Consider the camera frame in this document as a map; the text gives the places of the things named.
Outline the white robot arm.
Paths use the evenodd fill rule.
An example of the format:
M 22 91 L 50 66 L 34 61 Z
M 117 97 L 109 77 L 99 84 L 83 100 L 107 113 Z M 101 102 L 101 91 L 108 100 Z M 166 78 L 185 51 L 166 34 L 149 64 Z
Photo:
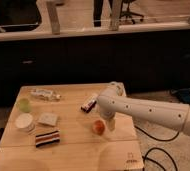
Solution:
M 190 105 L 127 98 L 123 93 L 124 87 L 120 83 L 110 82 L 97 97 L 100 116 L 110 131 L 115 129 L 114 117 L 119 112 L 190 136 Z

